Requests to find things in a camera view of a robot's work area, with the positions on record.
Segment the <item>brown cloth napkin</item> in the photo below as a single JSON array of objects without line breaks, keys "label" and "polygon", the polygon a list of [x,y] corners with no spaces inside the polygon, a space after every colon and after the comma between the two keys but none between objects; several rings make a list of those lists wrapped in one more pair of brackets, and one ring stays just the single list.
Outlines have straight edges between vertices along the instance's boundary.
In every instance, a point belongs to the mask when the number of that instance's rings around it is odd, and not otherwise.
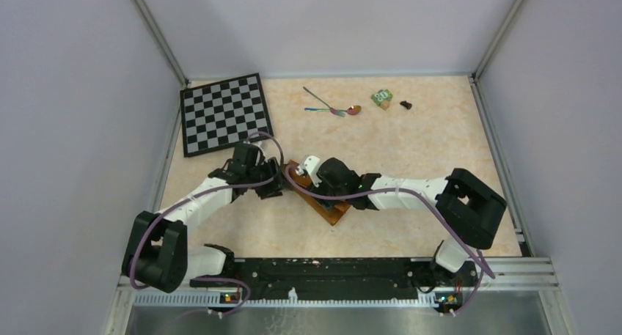
[{"label": "brown cloth napkin", "polygon": [[[290,170],[290,177],[297,185],[309,191],[310,189],[308,188],[308,186],[312,184],[312,181],[309,177],[300,176],[296,173],[295,169],[298,164],[299,163],[296,161],[289,160],[287,163],[282,164],[282,173],[285,173],[285,169],[288,165],[292,165],[293,167]],[[317,214],[319,214],[331,226],[334,226],[351,207],[351,205],[347,202],[333,201],[334,205],[327,210],[311,196],[303,194],[297,190],[295,190],[295,193],[298,194]]]}]

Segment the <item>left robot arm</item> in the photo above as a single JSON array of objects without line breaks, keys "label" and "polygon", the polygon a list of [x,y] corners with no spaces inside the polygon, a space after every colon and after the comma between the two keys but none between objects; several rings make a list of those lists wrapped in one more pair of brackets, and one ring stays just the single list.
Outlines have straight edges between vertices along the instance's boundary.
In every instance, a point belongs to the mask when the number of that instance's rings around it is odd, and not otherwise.
[{"label": "left robot arm", "polygon": [[260,199],[282,193],[282,159],[266,158],[254,144],[240,143],[221,168],[213,170],[190,194],[159,212],[142,211],[133,220],[121,273],[137,288],[171,293],[184,280],[207,276],[226,286],[235,277],[234,253],[215,244],[190,250],[189,233],[218,209],[248,190]]}]

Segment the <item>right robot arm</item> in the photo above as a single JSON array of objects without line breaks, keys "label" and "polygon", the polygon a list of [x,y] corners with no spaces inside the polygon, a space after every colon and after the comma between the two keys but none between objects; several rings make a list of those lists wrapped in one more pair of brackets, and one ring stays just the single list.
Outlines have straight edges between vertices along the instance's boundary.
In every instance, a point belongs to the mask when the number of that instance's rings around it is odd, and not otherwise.
[{"label": "right robot arm", "polygon": [[357,210],[429,210],[448,231],[431,265],[431,278],[449,285],[463,264],[491,248],[507,202],[466,169],[415,180],[379,173],[357,174],[342,161],[310,156],[296,170],[311,179],[307,190],[322,207],[346,202]]}]

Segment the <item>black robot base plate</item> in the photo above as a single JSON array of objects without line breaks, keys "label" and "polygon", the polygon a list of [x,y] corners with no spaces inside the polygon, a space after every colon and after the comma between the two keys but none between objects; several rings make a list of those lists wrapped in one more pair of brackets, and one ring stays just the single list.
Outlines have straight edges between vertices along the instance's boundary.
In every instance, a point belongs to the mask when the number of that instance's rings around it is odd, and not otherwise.
[{"label": "black robot base plate", "polygon": [[455,273],[430,258],[236,258],[224,267],[190,266],[191,287],[220,287],[224,279],[249,286],[251,301],[414,301],[434,291],[473,287],[476,267]]}]

